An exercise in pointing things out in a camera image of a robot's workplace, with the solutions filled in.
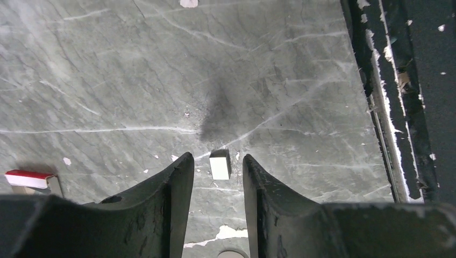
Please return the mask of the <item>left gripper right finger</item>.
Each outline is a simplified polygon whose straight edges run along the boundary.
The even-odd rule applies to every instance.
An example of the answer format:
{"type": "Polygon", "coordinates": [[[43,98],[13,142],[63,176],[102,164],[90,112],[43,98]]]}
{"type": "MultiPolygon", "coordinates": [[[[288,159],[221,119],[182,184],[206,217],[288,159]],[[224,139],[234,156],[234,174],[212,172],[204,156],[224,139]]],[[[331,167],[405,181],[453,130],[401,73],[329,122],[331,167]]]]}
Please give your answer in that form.
{"type": "Polygon", "coordinates": [[[251,257],[455,257],[446,204],[317,203],[243,159],[251,257]]]}

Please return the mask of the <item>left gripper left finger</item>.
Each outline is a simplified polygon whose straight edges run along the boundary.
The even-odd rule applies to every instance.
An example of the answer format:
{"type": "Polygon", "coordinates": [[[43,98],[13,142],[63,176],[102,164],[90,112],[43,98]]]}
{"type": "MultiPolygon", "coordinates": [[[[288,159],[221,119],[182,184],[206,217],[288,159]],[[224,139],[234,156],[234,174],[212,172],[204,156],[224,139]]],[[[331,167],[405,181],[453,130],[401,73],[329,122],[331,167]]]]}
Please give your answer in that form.
{"type": "Polygon", "coordinates": [[[1,257],[181,257],[193,182],[186,152],[99,203],[1,195],[1,257]]]}

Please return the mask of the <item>red white staple box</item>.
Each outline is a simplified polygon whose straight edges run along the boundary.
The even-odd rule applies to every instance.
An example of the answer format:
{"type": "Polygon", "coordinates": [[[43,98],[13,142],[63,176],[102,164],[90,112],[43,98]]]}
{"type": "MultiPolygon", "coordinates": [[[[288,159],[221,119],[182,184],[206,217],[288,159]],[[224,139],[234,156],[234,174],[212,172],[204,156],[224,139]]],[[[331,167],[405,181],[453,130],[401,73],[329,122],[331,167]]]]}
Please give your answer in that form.
{"type": "Polygon", "coordinates": [[[12,192],[19,195],[56,195],[63,197],[59,178],[54,173],[10,170],[5,173],[12,192]]]}

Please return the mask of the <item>pink stapler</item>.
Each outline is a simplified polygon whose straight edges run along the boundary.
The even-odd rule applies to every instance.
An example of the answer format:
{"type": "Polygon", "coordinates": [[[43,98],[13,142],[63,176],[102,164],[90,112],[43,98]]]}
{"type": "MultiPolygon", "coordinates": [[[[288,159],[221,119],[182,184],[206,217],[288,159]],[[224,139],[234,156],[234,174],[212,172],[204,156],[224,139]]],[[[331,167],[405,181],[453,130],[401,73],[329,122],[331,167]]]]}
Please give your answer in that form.
{"type": "Polygon", "coordinates": [[[240,251],[224,250],[218,254],[217,258],[246,258],[246,256],[240,251]]]}

